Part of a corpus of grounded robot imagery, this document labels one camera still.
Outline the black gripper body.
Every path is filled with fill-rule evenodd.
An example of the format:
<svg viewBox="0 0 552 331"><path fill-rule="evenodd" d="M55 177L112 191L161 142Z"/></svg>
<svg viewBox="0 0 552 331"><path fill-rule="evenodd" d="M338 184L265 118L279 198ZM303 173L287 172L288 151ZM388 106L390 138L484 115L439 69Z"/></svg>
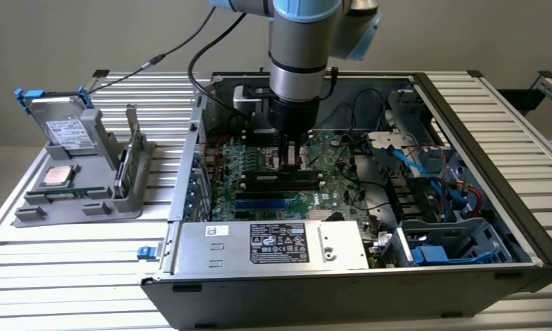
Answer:
<svg viewBox="0 0 552 331"><path fill-rule="evenodd" d="M300 135L313 128L319 113L319 98L296 102L269 101L269 124L284 135Z"/></svg>

